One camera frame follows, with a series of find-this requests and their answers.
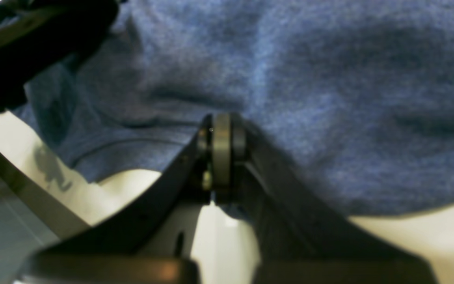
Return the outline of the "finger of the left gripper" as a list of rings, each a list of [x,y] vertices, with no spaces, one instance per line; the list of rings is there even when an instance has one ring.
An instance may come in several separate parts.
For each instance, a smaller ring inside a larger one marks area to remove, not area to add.
[[[118,12],[117,0],[0,1],[0,112],[25,104],[24,84],[47,67],[87,59]]]

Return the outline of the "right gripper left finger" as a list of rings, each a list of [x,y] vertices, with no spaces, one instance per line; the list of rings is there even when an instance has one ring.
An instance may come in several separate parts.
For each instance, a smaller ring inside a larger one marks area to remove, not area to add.
[[[24,284],[199,284],[190,253],[210,156],[212,115],[143,194],[101,224],[28,257]]]

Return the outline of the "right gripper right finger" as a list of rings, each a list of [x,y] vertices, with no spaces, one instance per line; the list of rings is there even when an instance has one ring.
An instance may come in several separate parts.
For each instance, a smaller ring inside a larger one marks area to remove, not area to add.
[[[255,284],[436,284],[430,265],[352,224],[234,113],[213,116],[217,203],[255,232]]]

